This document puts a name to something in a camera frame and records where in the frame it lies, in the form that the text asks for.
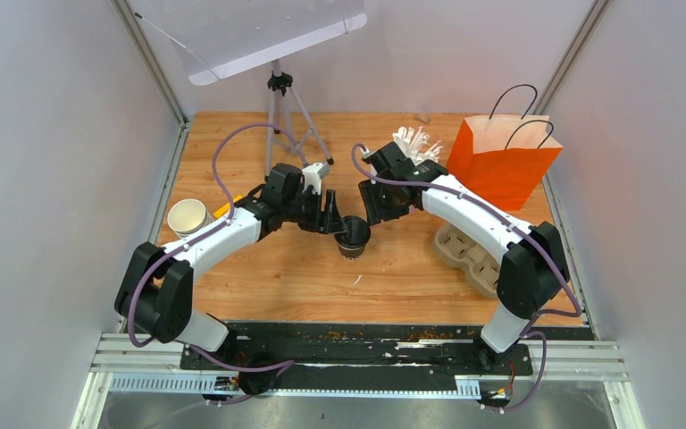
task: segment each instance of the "white panel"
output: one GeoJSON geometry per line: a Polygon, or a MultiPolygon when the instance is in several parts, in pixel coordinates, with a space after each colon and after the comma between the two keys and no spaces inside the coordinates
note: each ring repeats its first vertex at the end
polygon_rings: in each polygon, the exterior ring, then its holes
{"type": "Polygon", "coordinates": [[[0,428],[69,426],[176,133],[110,2],[0,2],[0,428]]]}
{"type": "Polygon", "coordinates": [[[146,24],[172,37],[195,85],[267,64],[366,22],[363,0],[164,0],[146,24]]]}
{"type": "MultiPolygon", "coordinates": [[[[130,3],[145,16],[155,1],[130,3]]],[[[310,111],[486,112],[516,83],[545,88],[591,4],[365,0],[366,25],[286,57],[283,69],[310,111]]],[[[196,87],[172,43],[143,28],[187,114],[267,109],[269,66],[196,87]]],[[[526,96],[510,96],[506,111],[523,110],[526,96]]]]}
{"type": "Polygon", "coordinates": [[[592,318],[647,427],[686,427],[686,2],[612,2],[549,113],[592,318]]]}

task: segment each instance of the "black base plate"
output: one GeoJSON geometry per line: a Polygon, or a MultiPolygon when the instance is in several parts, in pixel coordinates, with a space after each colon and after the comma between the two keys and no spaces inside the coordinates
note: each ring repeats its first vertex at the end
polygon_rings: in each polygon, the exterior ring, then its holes
{"type": "MultiPolygon", "coordinates": [[[[270,353],[277,362],[339,366],[292,366],[276,380],[276,389],[452,391],[455,375],[510,375],[508,363],[485,371],[466,341],[479,335],[481,326],[408,324],[293,324],[238,322],[230,326],[238,335],[242,365],[248,357],[270,353]],[[463,340],[404,347],[419,340],[463,340]]],[[[541,328],[552,340],[592,340],[588,328],[541,328]]],[[[532,375],[527,346],[514,346],[509,360],[517,375],[532,375]]],[[[215,366],[191,353],[182,356],[182,369],[214,370],[215,366]]]]}

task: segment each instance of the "white paper cup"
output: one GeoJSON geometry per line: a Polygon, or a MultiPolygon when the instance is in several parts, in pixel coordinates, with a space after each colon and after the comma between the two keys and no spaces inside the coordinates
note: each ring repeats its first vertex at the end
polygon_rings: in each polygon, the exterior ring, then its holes
{"type": "Polygon", "coordinates": [[[204,228],[213,220],[204,203],[193,198],[179,201],[167,215],[167,224],[181,239],[204,228]]]}

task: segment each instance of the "tripod leg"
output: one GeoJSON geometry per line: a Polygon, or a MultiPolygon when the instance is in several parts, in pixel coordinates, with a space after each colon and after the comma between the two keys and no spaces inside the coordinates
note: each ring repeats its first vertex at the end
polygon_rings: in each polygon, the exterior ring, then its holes
{"type": "MultiPolygon", "coordinates": [[[[275,106],[277,105],[276,94],[276,92],[270,90],[270,115],[268,122],[275,125],[277,124],[277,112],[275,112],[275,106]]],[[[272,148],[274,147],[274,142],[272,141],[273,131],[274,129],[272,128],[267,129],[267,160],[264,165],[265,178],[270,175],[270,170],[272,169],[272,148]]]]}
{"type": "MultiPolygon", "coordinates": [[[[285,122],[285,130],[287,130],[288,134],[291,136],[295,136],[293,134],[293,124],[290,122],[290,109],[288,108],[288,101],[283,95],[280,95],[280,110],[282,110],[282,117],[285,122]]],[[[292,155],[298,153],[298,151],[296,151],[296,146],[292,142],[288,142],[288,147],[292,155]]]]}
{"type": "Polygon", "coordinates": [[[327,158],[327,164],[332,165],[334,163],[334,160],[332,159],[332,155],[330,155],[330,151],[327,150],[327,147],[324,146],[324,142],[322,141],[322,137],[319,135],[319,131],[317,131],[317,127],[314,126],[314,122],[312,121],[312,117],[309,116],[309,112],[306,110],[306,107],[304,106],[304,102],[301,101],[301,97],[298,95],[298,92],[296,91],[295,88],[290,87],[290,94],[293,94],[293,98],[296,99],[296,103],[298,103],[298,108],[301,109],[301,114],[304,116],[304,119],[306,119],[306,123],[309,124],[309,129],[312,131],[314,134],[314,138],[317,139],[317,144],[320,145],[322,148],[322,152],[324,153],[324,157],[327,158]]]}

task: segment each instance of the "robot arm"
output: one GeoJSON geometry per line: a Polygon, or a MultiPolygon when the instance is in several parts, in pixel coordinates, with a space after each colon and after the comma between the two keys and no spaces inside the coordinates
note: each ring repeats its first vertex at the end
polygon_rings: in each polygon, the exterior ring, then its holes
{"type": "Polygon", "coordinates": [[[480,358],[487,365],[502,361],[525,326],[561,288],[543,258],[515,232],[515,227],[529,231],[568,281],[564,249],[556,227],[545,222],[533,226],[498,210],[461,185],[445,167],[432,160],[415,164],[394,142],[365,155],[364,161],[374,167],[382,179],[442,185],[480,201],[484,206],[441,189],[395,186],[369,180],[359,183],[369,224],[397,219],[407,215],[414,206],[453,224],[498,261],[501,266],[497,289],[500,305],[481,331],[479,348],[480,358]]]}
{"type": "Polygon", "coordinates": [[[304,170],[277,164],[264,185],[236,203],[226,225],[222,226],[222,218],[162,247],[149,242],[141,244],[133,252],[114,302],[115,310],[128,316],[131,297],[146,270],[165,254],[183,248],[145,284],[137,304],[135,325],[160,342],[181,341],[216,352],[217,356],[229,355],[226,349],[234,343],[229,339],[236,333],[219,319],[192,308],[193,283],[225,257],[262,240],[285,222],[296,223],[304,231],[345,232],[334,190],[325,192],[322,210],[322,178],[328,171],[329,167],[321,163],[304,170]]]}

